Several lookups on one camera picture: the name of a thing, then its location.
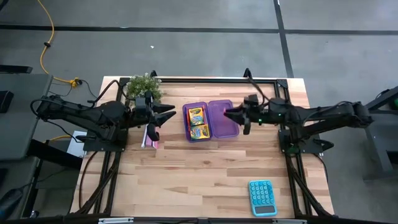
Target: desk leg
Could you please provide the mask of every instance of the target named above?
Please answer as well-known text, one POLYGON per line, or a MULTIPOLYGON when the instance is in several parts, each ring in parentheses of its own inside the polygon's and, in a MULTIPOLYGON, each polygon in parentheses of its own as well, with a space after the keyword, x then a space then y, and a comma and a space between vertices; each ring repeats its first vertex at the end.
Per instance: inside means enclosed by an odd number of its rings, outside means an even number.
POLYGON ((63 152, 35 139, 31 140, 27 155, 77 170, 80 170, 83 161, 82 158, 63 152))
POLYGON ((35 171, 35 174, 33 177, 34 178, 33 183, 30 186, 30 191, 28 191, 29 194, 28 194, 28 197, 26 200, 24 211, 22 212, 22 218, 29 218, 30 215, 32 214, 33 207, 36 202, 36 196, 37 196, 37 193, 39 192, 39 190, 36 188, 36 183, 39 178, 40 171, 42 169, 42 165, 43 165, 43 160, 40 160, 38 166, 36 167, 36 171, 35 171))

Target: yellow crayon box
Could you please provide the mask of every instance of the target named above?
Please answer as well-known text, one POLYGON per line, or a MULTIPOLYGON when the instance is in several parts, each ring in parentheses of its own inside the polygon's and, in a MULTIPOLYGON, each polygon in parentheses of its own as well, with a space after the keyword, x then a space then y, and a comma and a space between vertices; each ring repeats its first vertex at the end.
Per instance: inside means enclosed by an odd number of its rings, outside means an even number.
POLYGON ((191 140, 210 138, 209 126, 202 124, 191 127, 191 140))
POLYGON ((203 108, 191 108, 188 110, 189 120, 191 126, 201 125, 205 123, 205 117, 203 116, 203 108))

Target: yellow cable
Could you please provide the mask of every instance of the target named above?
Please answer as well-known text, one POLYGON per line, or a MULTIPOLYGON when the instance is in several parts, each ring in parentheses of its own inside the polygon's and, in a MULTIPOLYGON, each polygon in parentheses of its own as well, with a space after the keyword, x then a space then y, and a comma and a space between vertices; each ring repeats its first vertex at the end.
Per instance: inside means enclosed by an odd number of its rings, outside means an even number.
POLYGON ((63 138, 71 138, 71 137, 70 136, 58 136, 58 137, 50 139, 49 141, 54 141, 54 140, 63 139, 63 138))
MULTIPOLYGON (((47 41, 47 43, 50 45, 52 39, 54 38, 54 23, 52 22, 51 16, 50 16, 48 10, 47 10, 47 9, 44 7, 44 5, 42 4, 42 2, 41 2, 40 0, 37 0, 37 2, 39 2, 39 4, 42 6, 43 10, 44 10, 45 13, 47 14, 47 17, 49 18, 49 20, 50 20, 50 22, 51 22, 51 28, 52 28, 52 30, 51 30, 51 37, 50 37, 49 40, 47 41)), ((45 55, 45 53, 46 53, 46 51, 47 51, 48 48, 49 48, 49 47, 48 47, 47 45, 45 45, 44 48, 43 48, 42 54, 41 54, 41 56, 40 56, 40 66, 42 67, 43 71, 44 71, 47 75, 49 74, 49 72, 44 68, 43 58, 44 58, 44 55, 45 55)), ((69 84, 71 84, 72 87, 74 87, 74 88, 75 88, 75 87, 77 86, 77 84, 78 84, 78 83, 76 82, 76 79, 78 79, 78 78, 75 78, 74 80, 64 80, 64 79, 62 79, 62 78, 54 77, 54 79, 55 79, 55 80, 58 80, 58 81, 60 81, 60 82, 69 83, 69 84)))

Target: purple plastic container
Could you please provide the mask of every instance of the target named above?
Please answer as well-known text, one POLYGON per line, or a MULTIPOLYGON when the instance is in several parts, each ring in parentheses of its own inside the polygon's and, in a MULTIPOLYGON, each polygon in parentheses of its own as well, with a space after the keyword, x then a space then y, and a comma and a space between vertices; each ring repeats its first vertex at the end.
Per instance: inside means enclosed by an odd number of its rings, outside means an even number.
POLYGON ((230 138, 239 134, 238 124, 224 116, 224 110, 233 107, 231 100, 209 102, 211 130, 216 138, 230 138))
POLYGON ((216 138, 230 138, 239 134, 238 125, 224 116, 224 109, 232 108, 231 100, 214 100, 209 105, 205 102, 189 103, 182 106, 183 120, 185 126, 185 136, 189 142, 209 141, 213 135, 216 138), (210 138, 191 140, 190 130, 188 129, 187 111, 191 108, 205 107, 206 123, 209 125, 210 138))
POLYGON ((184 126, 185 126, 185 136, 187 137, 187 140, 189 142, 199 142, 199 141, 209 141, 211 137, 213 137, 213 130, 211 130, 211 124, 210 124, 210 119, 209 119, 209 112, 208 112, 208 107, 207 103, 205 102, 198 102, 198 103, 189 103, 186 105, 182 106, 182 113, 184 115, 183 120, 184 120, 184 126), (199 140, 191 140, 191 135, 190 135, 190 130, 188 129, 188 122, 187 122, 187 112, 191 108, 198 108, 198 107, 205 107, 205 116, 206 116, 206 124, 209 125, 209 131, 210 131, 210 138, 208 139, 199 139, 199 140))

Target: calculator screen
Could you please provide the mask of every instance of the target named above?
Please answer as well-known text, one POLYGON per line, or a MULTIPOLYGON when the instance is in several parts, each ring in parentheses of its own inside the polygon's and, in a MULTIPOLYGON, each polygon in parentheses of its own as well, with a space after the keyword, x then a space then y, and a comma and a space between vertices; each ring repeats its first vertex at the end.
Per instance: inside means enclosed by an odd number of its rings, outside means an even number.
POLYGON ((274 206, 260 206, 260 207, 254 207, 254 209, 257 214, 274 213, 275 212, 274 206))

